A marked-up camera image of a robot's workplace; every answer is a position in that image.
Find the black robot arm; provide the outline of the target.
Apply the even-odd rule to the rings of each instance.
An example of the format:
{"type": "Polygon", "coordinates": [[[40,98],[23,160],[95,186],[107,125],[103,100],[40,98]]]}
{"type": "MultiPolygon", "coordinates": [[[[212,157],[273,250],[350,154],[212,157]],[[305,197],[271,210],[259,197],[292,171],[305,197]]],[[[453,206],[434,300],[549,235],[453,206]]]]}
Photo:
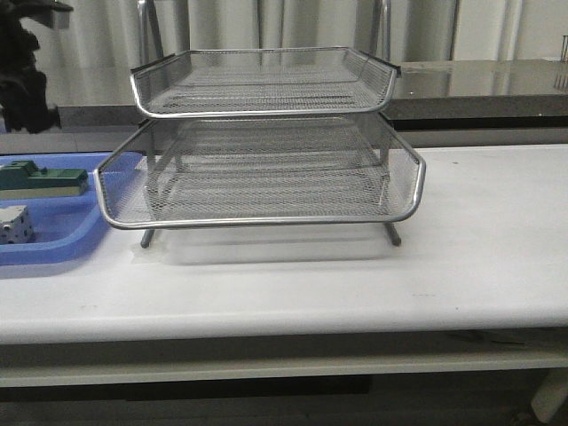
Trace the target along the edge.
{"type": "Polygon", "coordinates": [[[53,12],[72,12],[60,1],[3,1],[1,3],[1,118],[8,132],[37,134],[60,127],[59,110],[46,101],[47,77],[36,68],[37,37],[20,20],[39,19],[53,12]]]}

